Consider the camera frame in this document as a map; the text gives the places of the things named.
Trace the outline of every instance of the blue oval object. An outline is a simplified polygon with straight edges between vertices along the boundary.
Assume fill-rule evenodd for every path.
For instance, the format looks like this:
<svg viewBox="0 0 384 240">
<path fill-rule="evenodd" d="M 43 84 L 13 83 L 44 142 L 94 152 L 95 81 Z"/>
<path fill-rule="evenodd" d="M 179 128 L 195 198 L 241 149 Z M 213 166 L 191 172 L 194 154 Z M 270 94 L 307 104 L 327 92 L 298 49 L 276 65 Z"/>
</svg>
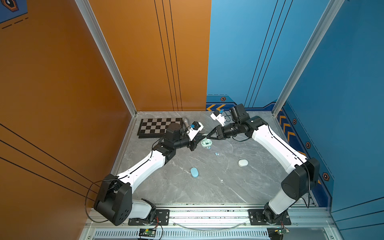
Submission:
<svg viewBox="0 0 384 240">
<path fill-rule="evenodd" d="M 193 177 L 197 177 L 199 175 L 197 168 L 195 168 L 195 167 L 191 168 L 191 174 Z"/>
</svg>

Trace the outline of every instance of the robotic arm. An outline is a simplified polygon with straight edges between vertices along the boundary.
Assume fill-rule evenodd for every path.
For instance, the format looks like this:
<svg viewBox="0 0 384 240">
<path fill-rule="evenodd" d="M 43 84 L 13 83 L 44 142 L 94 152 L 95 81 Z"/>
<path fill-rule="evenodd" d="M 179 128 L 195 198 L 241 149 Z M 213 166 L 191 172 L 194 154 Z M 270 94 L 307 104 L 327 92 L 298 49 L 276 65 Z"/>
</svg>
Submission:
<svg viewBox="0 0 384 240">
<path fill-rule="evenodd" d="M 146 223 L 154 221 L 156 207 L 151 202 L 133 200 L 132 193 L 154 171 L 168 163 L 176 154 L 176 149 L 189 147 L 195 150 L 198 143 L 205 138 L 199 131 L 203 129 L 200 122 L 190 126 L 171 123 L 152 151 L 136 165 L 117 176 L 109 174 L 100 186 L 93 208 L 111 221 L 119 225 L 127 218 L 141 218 Z"/>
<path fill-rule="evenodd" d="M 250 118 L 242 104 L 229 109 L 233 123 L 217 126 L 208 139 L 223 140 L 240 133 L 265 147 L 283 166 L 288 176 L 281 183 L 281 190 L 264 206 L 265 220 L 269 224 L 281 221 L 283 214 L 299 198 L 314 188 L 318 181 L 319 162 L 294 150 L 277 136 L 259 116 Z"/>
</svg>

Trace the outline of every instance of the black and white checkered pattern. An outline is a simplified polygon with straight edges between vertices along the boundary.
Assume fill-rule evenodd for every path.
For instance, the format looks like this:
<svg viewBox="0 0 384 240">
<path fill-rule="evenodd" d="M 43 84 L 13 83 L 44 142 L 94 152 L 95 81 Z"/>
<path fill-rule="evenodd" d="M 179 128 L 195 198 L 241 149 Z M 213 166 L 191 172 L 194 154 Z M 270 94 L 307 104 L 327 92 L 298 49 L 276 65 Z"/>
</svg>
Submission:
<svg viewBox="0 0 384 240">
<path fill-rule="evenodd" d="M 169 124 L 175 122 L 182 124 L 182 118 L 148 118 L 141 119 L 139 131 L 137 135 L 139 138 L 146 137 L 161 137 L 166 132 Z"/>
</svg>

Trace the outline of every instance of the orange wall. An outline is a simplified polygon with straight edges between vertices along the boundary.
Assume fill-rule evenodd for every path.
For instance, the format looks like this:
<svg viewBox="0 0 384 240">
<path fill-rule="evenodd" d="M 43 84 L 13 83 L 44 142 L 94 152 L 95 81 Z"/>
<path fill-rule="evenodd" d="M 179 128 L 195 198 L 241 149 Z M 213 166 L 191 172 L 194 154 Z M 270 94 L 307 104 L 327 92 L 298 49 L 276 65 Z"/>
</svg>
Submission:
<svg viewBox="0 0 384 240">
<path fill-rule="evenodd" d="M 86 178 L 110 172 L 131 116 L 75 1 L 27 4 L 0 24 L 0 123 L 84 177 L 0 126 L 1 141 L 78 182 L 0 142 L 1 235 L 78 239 Z"/>
<path fill-rule="evenodd" d="M 138 111 L 203 111 L 211 1 L 91 0 Z"/>
</svg>

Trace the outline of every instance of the black mounting plate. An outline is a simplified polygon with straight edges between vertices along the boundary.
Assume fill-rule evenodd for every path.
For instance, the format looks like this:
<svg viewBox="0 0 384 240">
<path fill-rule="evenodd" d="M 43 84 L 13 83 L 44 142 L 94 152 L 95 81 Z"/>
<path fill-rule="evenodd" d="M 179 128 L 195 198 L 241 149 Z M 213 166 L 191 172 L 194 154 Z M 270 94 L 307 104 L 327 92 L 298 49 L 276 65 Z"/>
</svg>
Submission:
<svg viewBox="0 0 384 240">
<path fill-rule="evenodd" d="M 167 226 L 169 221 L 169 209 L 156 209 L 156 217 L 159 218 L 159 223 L 162 226 Z M 155 222 L 147 225 L 145 224 L 144 220 L 141 218 L 130 218 L 128 220 L 129 226 L 155 226 L 157 224 L 157 219 L 155 219 Z"/>
<path fill-rule="evenodd" d="M 269 225 L 269 226 L 271 226 L 270 224 L 267 224 L 264 221 L 263 211 L 264 211 L 264 209 L 248 209 L 248 217 L 249 217 L 249 220 L 251 222 L 251 225 Z M 283 214 L 283 224 L 287 225 L 287 226 L 291 225 L 291 219 L 289 218 L 287 211 L 285 211 L 285 213 Z"/>
</svg>

